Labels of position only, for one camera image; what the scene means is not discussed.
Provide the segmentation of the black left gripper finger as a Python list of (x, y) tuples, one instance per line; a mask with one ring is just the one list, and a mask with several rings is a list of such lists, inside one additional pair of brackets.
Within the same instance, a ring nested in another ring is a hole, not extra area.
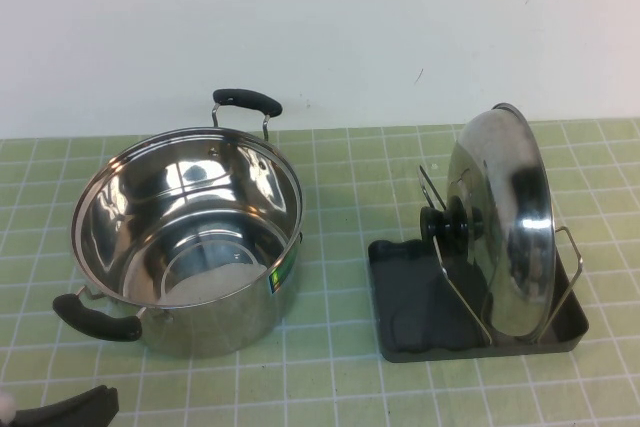
[(23, 427), (107, 427), (119, 411), (118, 390), (97, 386), (44, 407), (19, 410)]

